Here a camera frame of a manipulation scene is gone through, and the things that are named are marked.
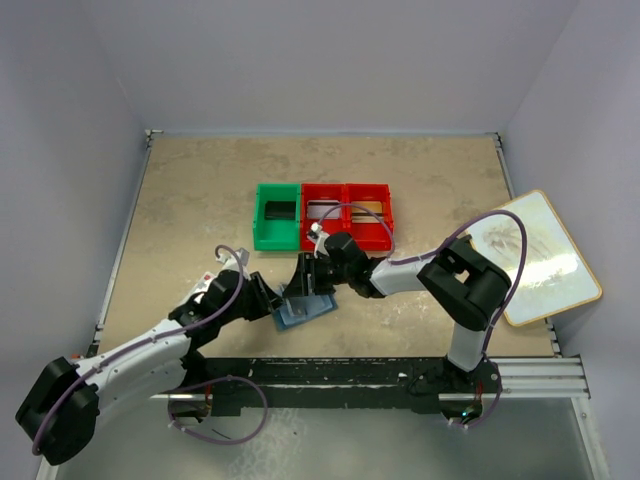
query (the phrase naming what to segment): black object in green bin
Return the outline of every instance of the black object in green bin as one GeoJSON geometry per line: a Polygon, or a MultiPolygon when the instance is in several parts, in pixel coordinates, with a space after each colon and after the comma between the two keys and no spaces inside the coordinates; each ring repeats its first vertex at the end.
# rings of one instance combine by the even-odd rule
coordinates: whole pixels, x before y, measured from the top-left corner
{"type": "Polygon", "coordinates": [[[270,200],[264,206],[265,220],[295,220],[296,202],[270,200]]]}

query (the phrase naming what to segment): white wall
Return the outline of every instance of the white wall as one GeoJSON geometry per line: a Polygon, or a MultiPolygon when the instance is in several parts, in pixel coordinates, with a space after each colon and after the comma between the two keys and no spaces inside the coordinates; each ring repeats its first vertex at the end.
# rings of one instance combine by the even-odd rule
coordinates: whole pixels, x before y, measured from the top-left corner
{"type": "Polygon", "coordinates": [[[638,478],[640,2],[580,3],[505,148],[516,190],[549,194],[603,285],[559,336],[584,359],[614,478],[638,478]]]}
{"type": "Polygon", "coordinates": [[[497,131],[577,0],[83,0],[146,127],[497,131]]]}
{"type": "Polygon", "coordinates": [[[92,338],[144,133],[79,1],[0,11],[0,477],[27,479],[13,416],[46,363],[92,338]]]}

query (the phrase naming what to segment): table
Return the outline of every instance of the table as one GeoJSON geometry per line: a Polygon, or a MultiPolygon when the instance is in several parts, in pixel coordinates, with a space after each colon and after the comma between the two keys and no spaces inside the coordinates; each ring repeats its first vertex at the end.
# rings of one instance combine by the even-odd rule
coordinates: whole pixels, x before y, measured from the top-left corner
{"type": "MultiPolygon", "coordinates": [[[[258,183],[388,183],[397,256],[438,246],[461,223],[509,200],[493,140],[476,137],[160,137],[153,144],[115,281],[100,351],[144,333],[206,271],[214,247],[251,251],[250,271],[287,283],[295,253],[254,252],[258,183]]],[[[364,299],[347,286],[338,310],[286,332],[270,317],[225,326],[206,356],[442,356],[452,320],[427,292],[364,299]]],[[[500,319],[492,356],[552,356],[544,322],[500,319]]]]}

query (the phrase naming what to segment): whiteboard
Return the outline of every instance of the whiteboard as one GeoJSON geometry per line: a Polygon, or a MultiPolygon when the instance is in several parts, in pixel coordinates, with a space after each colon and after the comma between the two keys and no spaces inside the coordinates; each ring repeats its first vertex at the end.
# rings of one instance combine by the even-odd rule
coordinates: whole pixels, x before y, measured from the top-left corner
{"type": "MultiPolygon", "coordinates": [[[[528,238],[522,279],[505,311],[511,325],[525,325],[600,298],[602,288],[543,192],[534,190],[498,209],[518,215],[528,238]]],[[[467,232],[474,248],[513,281],[521,248],[516,223],[504,215],[495,215],[479,221],[467,232]]]]}

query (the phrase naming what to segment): robotic arm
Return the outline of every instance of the robotic arm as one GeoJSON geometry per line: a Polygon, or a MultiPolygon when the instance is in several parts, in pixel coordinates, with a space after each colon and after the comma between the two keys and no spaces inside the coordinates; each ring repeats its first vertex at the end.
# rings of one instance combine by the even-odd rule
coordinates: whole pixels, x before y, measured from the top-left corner
{"type": "MultiPolygon", "coordinates": [[[[480,369],[492,315],[511,281],[477,253],[469,238],[454,240],[432,257],[392,262],[369,258],[345,232],[314,228],[316,254],[301,253],[284,297],[325,294],[348,284],[366,298],[429,291],[455,322],[445,368],[473,376],[480,369]]],[[[205,290],[197,290],[150,331],[98,357],[63,357],[42,371],[16,420],[50,464],[80,452],[109,419],[150,396],[190,385],[191,359],[227,323],[254,321],[282,304],[258,272],[247,275],[248,252],[232,252],[205,290]]]]}

